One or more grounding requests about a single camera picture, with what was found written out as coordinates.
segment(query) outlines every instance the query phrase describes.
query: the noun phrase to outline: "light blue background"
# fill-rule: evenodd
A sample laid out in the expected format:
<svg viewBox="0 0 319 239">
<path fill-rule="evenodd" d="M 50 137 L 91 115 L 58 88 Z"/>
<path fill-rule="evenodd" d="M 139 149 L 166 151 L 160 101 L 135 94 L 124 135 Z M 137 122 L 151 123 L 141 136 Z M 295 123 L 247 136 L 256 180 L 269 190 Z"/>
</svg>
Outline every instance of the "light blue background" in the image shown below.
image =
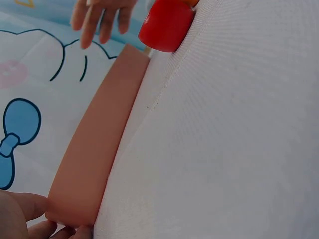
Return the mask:
<svg viewBox="0 0 319 239">
<path fill-rule="evenodd" d="M 1 11 L 6 13 L 23 14 L 52 21 L 61 25 L 69 26 L 73 5 L 76 0 L 33 0 L 34 8 L 16 4 L 14 0 L 0 0 Z M 129 30 L 121 35 L 117 29 L 117 22 L 114 22 L 111 39 L 119 43 L 129 43 L 138 49 L 144 45 L 138 39 L 138 33 L 146 17 L 145 0 L 138 0 L 130 22 Z"/>
</svg>

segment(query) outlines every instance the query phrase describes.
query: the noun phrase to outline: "cartoon print fabric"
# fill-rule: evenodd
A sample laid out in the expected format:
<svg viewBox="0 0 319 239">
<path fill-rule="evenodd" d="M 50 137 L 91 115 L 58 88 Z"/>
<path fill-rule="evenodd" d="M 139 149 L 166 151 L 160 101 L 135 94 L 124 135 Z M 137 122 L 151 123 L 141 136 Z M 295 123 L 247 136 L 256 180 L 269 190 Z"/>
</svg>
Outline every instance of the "cartoon print fabric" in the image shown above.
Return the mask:
<svg viewBox="0 0 319 239">
<path fill-rule="evenodd" d="M 0 29 L 0 45 L 0 189 L 47 195 L 116 55 L 41 29 Z"/>
</svg>

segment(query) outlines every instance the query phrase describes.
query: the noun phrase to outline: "white surface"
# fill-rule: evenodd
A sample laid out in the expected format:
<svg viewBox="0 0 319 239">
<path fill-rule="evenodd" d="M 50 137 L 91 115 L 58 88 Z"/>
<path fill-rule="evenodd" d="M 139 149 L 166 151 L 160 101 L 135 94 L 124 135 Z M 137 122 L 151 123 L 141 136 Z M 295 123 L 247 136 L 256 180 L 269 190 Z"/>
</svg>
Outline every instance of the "white surface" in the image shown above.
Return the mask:
<svg viewBox="0 0 319 239">
<path fill-rule="evenodd" d="M 319 2 L 201 0 L 155 53 L 95 239 L 317 239 Z"/>
</svg>

